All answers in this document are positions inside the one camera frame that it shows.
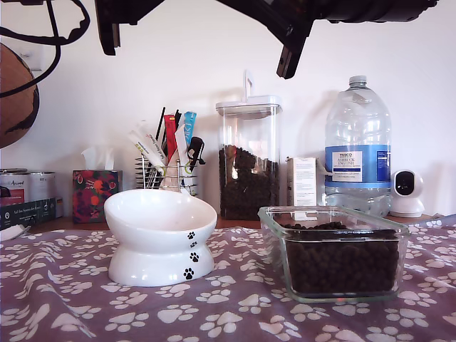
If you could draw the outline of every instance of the glass food storage dish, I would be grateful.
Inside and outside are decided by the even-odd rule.
[[[301,303],[387,299],[398,292],[410,233],[341,207],[263,207],[266,251]]]
[[[249,96],[216,105],[222,116],[219,145],[220,213],[225,219],[258,220],[261,207],[279,205],[276,96]]]

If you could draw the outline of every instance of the tin can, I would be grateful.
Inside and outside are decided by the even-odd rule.
[[[10,194],[0,198],[0,205],[20,204],[30,201],[30,173],[1,173],[0,186],[6,188]]]
[[[27,169],[0,169],[0,173],[24,173]]]
[[[30,201],[47,200],[56,196],[55,172],[30,172]]]

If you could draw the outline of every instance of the water bottle label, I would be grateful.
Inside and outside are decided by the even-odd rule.
[[[326,148],[327,187],[390,187],[390,146],[349,145]]]

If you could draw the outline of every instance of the purple tablecloth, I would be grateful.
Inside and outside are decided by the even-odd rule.
[[[256,230],[216,230],[216,269],[161,288],[110,281],[110,232],[29,235],[0,245],[0,339],[455,341],[456,217],[411,230],[398,297],[340,305],[291,300]]]

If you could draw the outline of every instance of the elevated pet bowl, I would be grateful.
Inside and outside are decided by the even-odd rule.
[[[217,213],[200,199],[165,190],[129,190],[106,200],[105,215],[120,243],[108,270],[116,283],[173,285],[214,268],[206,241]]]

